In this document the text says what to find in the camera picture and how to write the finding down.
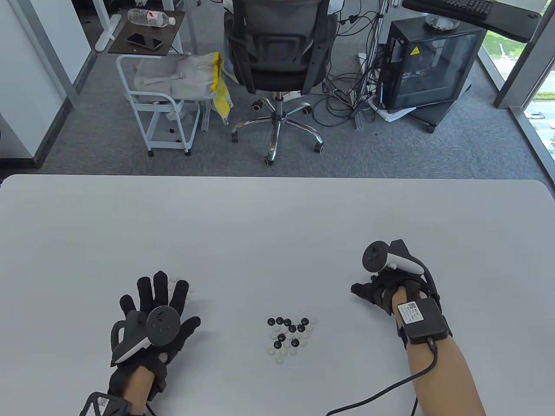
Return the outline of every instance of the grass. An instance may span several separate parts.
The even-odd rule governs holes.
[[[515,40],[507,39],[500,34],[493,33],[488,31],[486,33],[486,38],[483,41],[483,46],[486,49],[487,53],[492,58],[500,58],[501,57],[501,47],[499,44],[503,46],[503,50],[510,58],[518,58],[522,51],[524,50],[524,43],[516,42]]]
[[[536,94],[532,101],[555,101],[555,92],[542,92]]]

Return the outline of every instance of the water bottle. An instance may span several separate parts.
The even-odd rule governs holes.
[[[168,24],[175,25],[175,18],[168,17],[164,12],[153,10],[130,9],[127,18],[131,23],[140,26],[166,27]]]

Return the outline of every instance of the white metal cart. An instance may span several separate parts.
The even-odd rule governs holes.
[[[191,147],[193,146],[193,140],[195,139],[196,127],[199,123],[200,118],[200,103],[196,101],[188,101],[188,100],[179,100],[176,102],[172,97],[167,94],[163,93],[153,93],[153,92],[145,92],[145,91],[136,91],[130,90],[127,80],[125,79],[125,75],[122,70],[122,61],[123,59],[163,59],[165,57],[160,56],[150,56],[150,55],[120,55],[116,60],[116,67],[118,68],[119,77],[122,80],[123,88],[125,89],[125,94],[127,99],[129,100],[129,104],[131,104],[131,108],[135,114],[135,118],[137,120],[137,124],[139,124],[139,129],[141,134],[143,135],[143,139],[145,144],[147,145],[148,155],[150,157],[154,156],[154,152],[152,149],[184,149],[185,154],[187,156],[191,155]],[[141,104],[135,100],[135,97],[139,96],[150,96],[156,97],[160,99],[163,97],[169,104]],[[185,138],[185,133],[183,131],[183,125],[181,124],[181,119],[179,118],[179,113],[183,109],[183,105],[185,103],[196,103],[196,117],[193,124],[193,130],[191,132],[191,136],[189,140]],[[143,127],[143,123],[140,119],[139,112],[140,111],[150,111],[153,114],[148,129],[145,131]],[[154,132],[156,130],[156,126],[158,124],[158,120],[160,118],[161,113],[175,113],[177,127],[180,134],[180,139],[178,141],[157,141],[152,140]]]

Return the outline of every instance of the chrome chair leg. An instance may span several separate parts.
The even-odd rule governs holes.
[[[276,121],[274,123],[274,129],[272,131],[272,141],[270,142],[270,149],[268,150],[268,156],[264,158],[264,162],[266,165],[273,165],[274,159],[276,158],[276,151],[278,149],[278,137],[279,137],[279,130],[281,128],[281,121]]]
[[[268,98],[261,98],[260,101],[262,101],[262,103],[264,105],[266,105],[266,107],[268,107],[268,109],[273,113],[276,109],[274,107],[274,105],[271,103],[271,101]]]
[[[324,144],[324,141],[322,140],[322,137],[320,137],[320,134],[313,127],[308,126],[308,125],[303,124],[303,123],[299,123],[299,122],[294,121],[294,120],[289,120],[289,119],[285,120],[285,123],[289,124],[290,126],[293,126],[293,127],[297,128],[297,129],[307,131],[308,133],[310,133],[311,135],[314,136],[314,138],[316,139],[316,141],[319,144]]]
[[[301,105],[299,105],[298,107],[295,107],[293,110],[288,111],[287,112],[287,117],[289,117],[293,113],[296,113],[297,111],[306,110],[306,109],[310,109],[310,104],[309,103],[301,103]]]
[[[272,117],[259,117],[253,120],[242,121],[241,123],[238,123],[235,127],[233,127],[231,134],[236,133],[237,130],[240,129],[241,127],[248,126],[251,124],[264,123],[265,121],[272,121]]]

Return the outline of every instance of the keyboard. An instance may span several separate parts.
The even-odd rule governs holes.
[[[441,5],[440,7],[446,11],[478,19],[485,19],[494,3],[490,0],[433,0],[429,2]]]

